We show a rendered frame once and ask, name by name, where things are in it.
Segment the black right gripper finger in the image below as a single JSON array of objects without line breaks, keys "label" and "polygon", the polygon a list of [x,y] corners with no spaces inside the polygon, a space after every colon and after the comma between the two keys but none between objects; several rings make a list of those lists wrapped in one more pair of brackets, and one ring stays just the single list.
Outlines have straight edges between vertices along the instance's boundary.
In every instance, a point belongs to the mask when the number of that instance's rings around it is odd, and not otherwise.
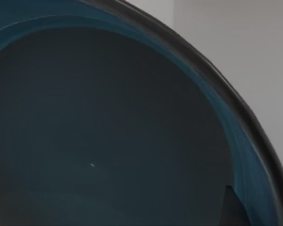
[{"label": "black right gripper finger", "polygon": [[250,226],[247,212],[231,186],[226,186],[219,226]]}]

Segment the dark blue bowl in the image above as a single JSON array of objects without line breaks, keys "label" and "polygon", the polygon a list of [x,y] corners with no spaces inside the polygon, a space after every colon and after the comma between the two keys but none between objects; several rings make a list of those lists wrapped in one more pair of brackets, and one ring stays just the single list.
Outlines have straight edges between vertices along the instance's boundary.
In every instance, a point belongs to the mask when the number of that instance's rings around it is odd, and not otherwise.
[{"label": "dark blue bowl", "polygon": [[0,0],[0,226],[283,226],[283,168],[217,68],[124,0]]}]

